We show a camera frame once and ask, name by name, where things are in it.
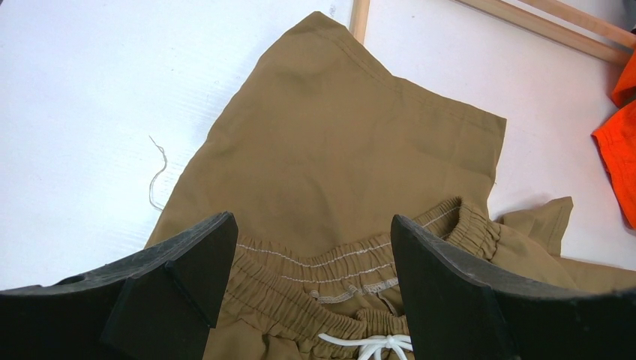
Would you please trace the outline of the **olive brown shorts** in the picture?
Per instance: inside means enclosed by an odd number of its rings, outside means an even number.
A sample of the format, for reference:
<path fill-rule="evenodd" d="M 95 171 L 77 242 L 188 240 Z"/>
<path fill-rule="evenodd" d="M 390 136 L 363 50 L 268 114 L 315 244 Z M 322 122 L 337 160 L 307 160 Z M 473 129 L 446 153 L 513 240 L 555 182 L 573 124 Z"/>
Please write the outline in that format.
<path fill-rule="evenodd" d="M 573 203 L 488 215 L 506 120 L 391 75 L 320 12 L 213 124 L 148 240 L 219 212 L 238 241 L 205 359 L 411 359 L 394 215 L 526 278 L 590 293 L 630 270 L 565 259 Z"/>

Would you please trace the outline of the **red orange shorts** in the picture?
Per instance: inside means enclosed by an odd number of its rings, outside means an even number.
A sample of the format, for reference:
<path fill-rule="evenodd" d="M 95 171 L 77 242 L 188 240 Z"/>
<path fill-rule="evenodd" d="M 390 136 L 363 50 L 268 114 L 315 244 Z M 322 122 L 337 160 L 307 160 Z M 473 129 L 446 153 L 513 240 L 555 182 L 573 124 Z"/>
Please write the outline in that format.
<path fill-rule="evenodd" d="M 610 99 L 617 111 L 592 133 L 627 226 L 635 228 L 635 56 L 624 67 Z"/>

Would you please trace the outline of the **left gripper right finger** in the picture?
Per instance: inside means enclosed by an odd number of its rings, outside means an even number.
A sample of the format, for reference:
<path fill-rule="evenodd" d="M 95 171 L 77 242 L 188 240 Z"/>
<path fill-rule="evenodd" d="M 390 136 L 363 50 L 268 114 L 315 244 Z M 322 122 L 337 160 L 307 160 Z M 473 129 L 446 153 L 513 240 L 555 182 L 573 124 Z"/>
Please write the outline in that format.
<path fill-rule="evenodd" d="M 553 286 L 479 259 L 402 215 L 391 246 L 417 359 L 633 359 L 635 291 Z"/>

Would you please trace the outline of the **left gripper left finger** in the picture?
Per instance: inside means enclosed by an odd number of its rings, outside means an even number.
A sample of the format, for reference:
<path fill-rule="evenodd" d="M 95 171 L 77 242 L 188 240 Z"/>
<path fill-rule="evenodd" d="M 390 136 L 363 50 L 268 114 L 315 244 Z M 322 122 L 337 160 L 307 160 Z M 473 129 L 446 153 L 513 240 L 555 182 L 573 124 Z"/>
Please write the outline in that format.
<path fill-rule="evenodd" d="M 238 227 L 229 212 L 51 286 L 1 292 L 3 359 L 201 359 Z"/>

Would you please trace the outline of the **wooden clothes rack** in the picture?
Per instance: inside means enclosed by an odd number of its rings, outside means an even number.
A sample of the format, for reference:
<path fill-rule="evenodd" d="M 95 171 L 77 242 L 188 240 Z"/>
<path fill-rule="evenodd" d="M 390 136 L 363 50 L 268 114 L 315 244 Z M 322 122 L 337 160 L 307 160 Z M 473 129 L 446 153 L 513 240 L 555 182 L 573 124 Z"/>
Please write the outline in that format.
<path fill-rule="evenodd" d="M 456 1 L 481 14 L 531 32 L 556 44 L 612 65 L 627 65 L 635 51 L 635 34 L 561 1 Z"/>

